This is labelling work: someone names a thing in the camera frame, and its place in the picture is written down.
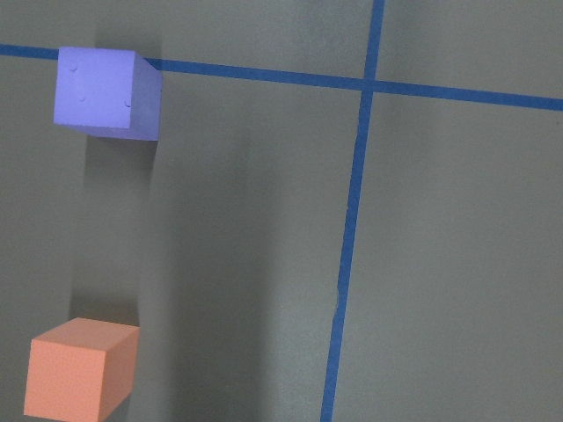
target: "gray floor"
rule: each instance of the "gray floor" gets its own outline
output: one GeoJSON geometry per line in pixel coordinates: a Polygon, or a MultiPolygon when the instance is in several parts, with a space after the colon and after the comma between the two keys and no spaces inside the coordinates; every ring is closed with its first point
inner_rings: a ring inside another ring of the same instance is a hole
{"type": "MultiPolygon", "coordinates": [[[[0,43],[361,76],[370,1],[4,2],[0,43]]],[[[563,97],[560,2],[388,0],[379,79],[563,97]]],[[[0,56],[0,419],[29,343],[139,323],[110,418],[318,420],[360,93],[164,73],[158,144],[0,56]]],[[[335,421],[559,421],[563,115],[376,95],[335,421]]]]}

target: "cube's top face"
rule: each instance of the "cube's top face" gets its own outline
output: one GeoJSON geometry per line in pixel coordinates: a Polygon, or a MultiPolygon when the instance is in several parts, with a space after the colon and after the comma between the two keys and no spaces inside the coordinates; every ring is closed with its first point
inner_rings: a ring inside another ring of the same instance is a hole
{"type": "Polygon", "coordinates": [[[133,325],[75,318],[36,337],[36,340],[66,346],[108,351],[127,336],[138,332],[133,325]]]}
{"type": "Polygon", "coordinates": [[[59,48],[55,123],[129,128],[134,64],[134,51],[59,48]]]}

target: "cube's front face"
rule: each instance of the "cube's front face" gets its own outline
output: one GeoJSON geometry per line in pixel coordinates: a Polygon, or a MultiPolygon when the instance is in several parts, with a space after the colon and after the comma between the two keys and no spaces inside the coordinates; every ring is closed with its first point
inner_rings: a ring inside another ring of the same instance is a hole
{"type": "Polygon", "coordinates": [[[134,64],[133,51],[61,47],[54,122],[129,128],[134,64]]]}
{"type": "Polygon", "coordinates": [[[98,422],[105,352],[32,341],[24,414],[98,422]]]}

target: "horizontal blue line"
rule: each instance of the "horizontal blue line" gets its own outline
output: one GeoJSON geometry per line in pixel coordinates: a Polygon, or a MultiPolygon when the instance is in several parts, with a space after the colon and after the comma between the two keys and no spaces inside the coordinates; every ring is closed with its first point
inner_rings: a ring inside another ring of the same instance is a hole
{"type": "MultiPolygon", "coordinates": [[[[0,55],[33,59],[57,60],[58,49],[13,46],[0,44],[0,55]]],[[[147,59],[155,68],[168,72],[189,73],[206,76],[222,76],[253,81],[277,82],[337,88],[351,91],[373,91],[387,94],[408,95],[423,98],[453,99],[482,104],[536,108],[563,111],[563,99],[536,97],[493,91],[465,90],[444,86],[406,84],[391,81],[374,81],[356,77],[315,75],[311,73],[287,72],[283,70],[255,69],[222,64],[183,62],[164,59],[147,59]]]]}

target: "salmon-colored block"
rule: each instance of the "salmon-colored block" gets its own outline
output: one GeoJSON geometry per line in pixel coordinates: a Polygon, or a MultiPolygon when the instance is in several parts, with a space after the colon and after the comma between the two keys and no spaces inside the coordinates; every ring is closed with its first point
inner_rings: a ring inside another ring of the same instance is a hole
{"type": "Polygon", "coordinates": [[[100,422],[131,393],[139,327],[75,318],[32,340],[24,414],[100,422]]]}

